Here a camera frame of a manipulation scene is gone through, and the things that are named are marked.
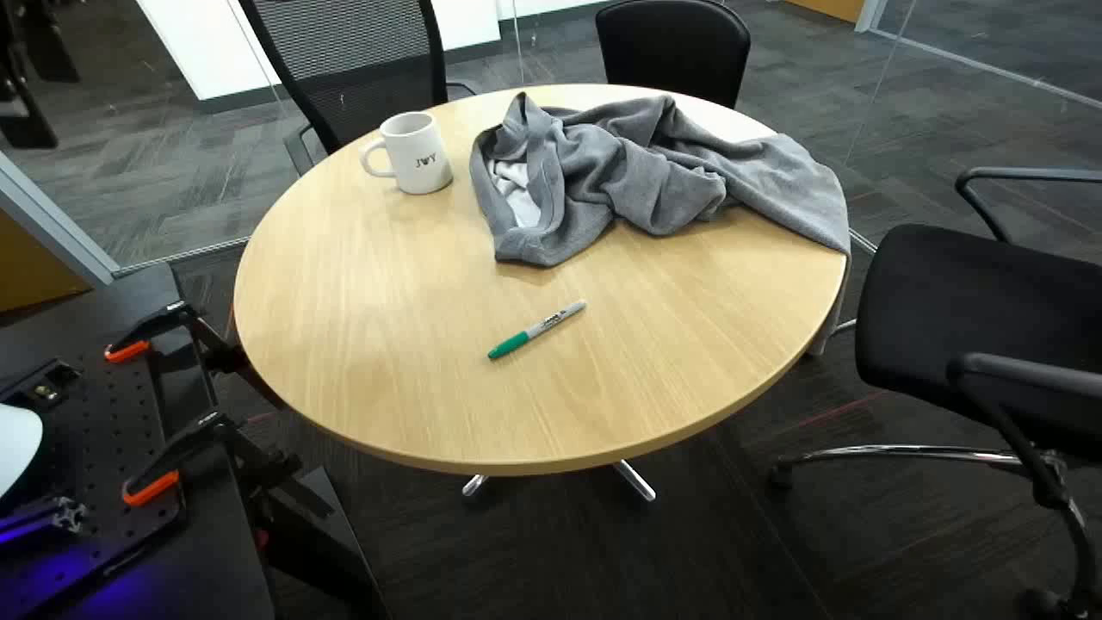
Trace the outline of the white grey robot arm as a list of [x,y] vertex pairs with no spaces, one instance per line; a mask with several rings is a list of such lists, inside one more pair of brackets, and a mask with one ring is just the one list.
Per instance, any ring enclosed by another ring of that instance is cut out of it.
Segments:
[[0,495],[7,495],[24,477],[33,454],[40,450],[40,442],[43,424],[33,409],[0,401]]

